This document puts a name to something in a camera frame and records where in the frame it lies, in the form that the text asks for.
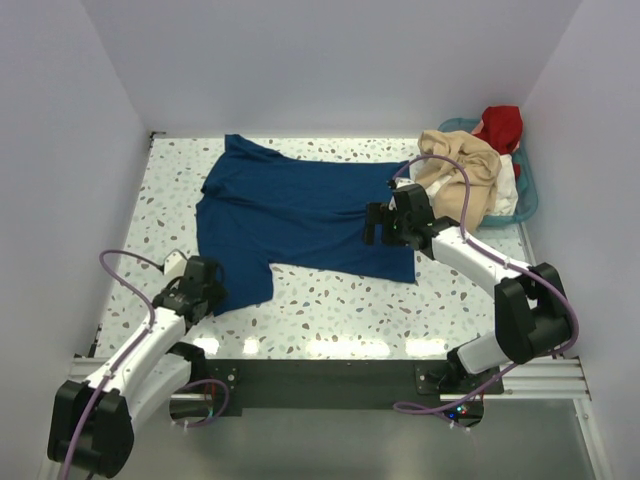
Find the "blue printed t shirt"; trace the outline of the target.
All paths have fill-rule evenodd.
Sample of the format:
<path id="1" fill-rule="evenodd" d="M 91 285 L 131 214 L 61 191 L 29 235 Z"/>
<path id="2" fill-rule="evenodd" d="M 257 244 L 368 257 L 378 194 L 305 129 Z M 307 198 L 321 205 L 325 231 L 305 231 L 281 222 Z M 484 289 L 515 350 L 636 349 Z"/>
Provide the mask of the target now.
<path id="1" fill-rule="evenodd" d="M 198 252 L 222 265 L 228 292 L 215 314 L 270 301 L 274 263 L 413 283 L 412 250 L 362 240 L 367 204 L 389 201 L 400 167 L 297 160 L 226 136 L 196 206 Z"/>

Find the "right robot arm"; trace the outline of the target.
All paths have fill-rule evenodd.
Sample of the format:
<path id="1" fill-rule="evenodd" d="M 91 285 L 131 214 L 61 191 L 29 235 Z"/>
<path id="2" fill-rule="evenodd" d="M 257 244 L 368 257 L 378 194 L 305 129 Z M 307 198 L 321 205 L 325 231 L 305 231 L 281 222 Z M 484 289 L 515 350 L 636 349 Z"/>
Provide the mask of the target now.
<path id="1" fill-rule="evenodd" d="M 443 366 L 428 373 L 438 390 L 469 392 L 504 363 L 523 365 L 575 341 L 575 314 L 557 270 L 512 260 L 458 221 L 436 217 L 422 187 L 395 184 L 391 202 L 367 205 L 363 240 L 371 245 L 376 239 L 454 268 L 494 302 L 492 331 L 454 348 Z"/>

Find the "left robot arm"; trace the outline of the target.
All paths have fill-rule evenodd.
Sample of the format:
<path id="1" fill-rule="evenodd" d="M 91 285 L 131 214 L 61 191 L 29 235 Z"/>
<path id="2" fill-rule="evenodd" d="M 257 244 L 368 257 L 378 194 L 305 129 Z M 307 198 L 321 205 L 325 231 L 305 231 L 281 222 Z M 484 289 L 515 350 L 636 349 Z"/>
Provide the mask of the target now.
<path id="1" fill-rule="evenodd" d="M 148 313 L 140 326 L 93 373 L 65 381 L 56 392 L 47 457 L 59 463 L 61 479 L 73 468 L 89 476 L 117 475 L 136 430 L 175 392 L 203 388 L 205 398 L 221 401 L 198 426 L 213 422 L 229 405 L 231 383 L 211 377 L 204 350 L 183 340 L 225 299 L 222 265 L 174 250 L 158 268 L 168 282 L 142 300 Z"/>

